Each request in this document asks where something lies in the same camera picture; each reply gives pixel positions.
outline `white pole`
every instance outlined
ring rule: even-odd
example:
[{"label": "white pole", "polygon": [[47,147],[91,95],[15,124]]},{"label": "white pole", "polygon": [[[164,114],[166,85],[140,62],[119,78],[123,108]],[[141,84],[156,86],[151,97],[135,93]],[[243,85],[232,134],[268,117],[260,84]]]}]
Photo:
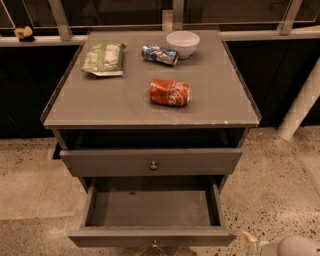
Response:
[{"label": "white pole", "polygon": [[320,96],[320,58],[313,67],[297,98],[292,103],[277,132],[290,140]]}]

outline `concrete floor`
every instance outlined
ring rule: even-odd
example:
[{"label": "concrete floor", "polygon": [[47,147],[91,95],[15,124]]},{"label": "concrete floor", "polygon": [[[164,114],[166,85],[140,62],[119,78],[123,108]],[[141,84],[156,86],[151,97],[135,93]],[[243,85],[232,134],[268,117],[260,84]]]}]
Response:
[{"label": "concrete floor", "polygon": [[[145,248],[77,248],[86,193],[61,160],[54,138],[0,140],[0,255],[141,255]],[[320,127],[289,142],[273,128],[252,129],[221,194],[229,247],[163,248],[168,256],[246,255],[240,230],[266,241],[288,235],[320,240]]]}]

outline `white bowl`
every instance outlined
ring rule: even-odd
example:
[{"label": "white bowl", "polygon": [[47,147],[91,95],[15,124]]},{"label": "white bowl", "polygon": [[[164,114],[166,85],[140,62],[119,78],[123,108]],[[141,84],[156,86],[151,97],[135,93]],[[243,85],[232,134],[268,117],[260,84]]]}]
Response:
[{"label": "white bowl", "polygon": [[178,51],[179,59],[190,57],[200,43],[200,37],[190,31],[175,31],[167,35],[170,48]]}]

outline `soda can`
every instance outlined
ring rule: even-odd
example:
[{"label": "soda can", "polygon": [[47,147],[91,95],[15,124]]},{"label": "soda can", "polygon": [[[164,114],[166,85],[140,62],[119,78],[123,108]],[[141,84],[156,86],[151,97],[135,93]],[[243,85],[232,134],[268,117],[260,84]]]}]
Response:
[{"label": "soda can", "polygon": [[172,66],[178,62],[178,53],[176,50],[157,45],[144,45],[141,54],[145,60],[162,62]]},{"label": "soda can", "polygon": [[190,86],[175,80],[153,79],[150,100],[162,105],[185,106],[190,100]]}]

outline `snack bag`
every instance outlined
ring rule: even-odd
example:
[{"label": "snack bag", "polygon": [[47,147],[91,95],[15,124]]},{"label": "snack bag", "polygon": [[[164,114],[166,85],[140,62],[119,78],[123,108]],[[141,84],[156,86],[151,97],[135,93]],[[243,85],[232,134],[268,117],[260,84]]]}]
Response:
[{"label": "snack bag", "polygon": [[105,42],[93,45],[86,54],[81,70],[96,76],[120,76],[125,44]]}]

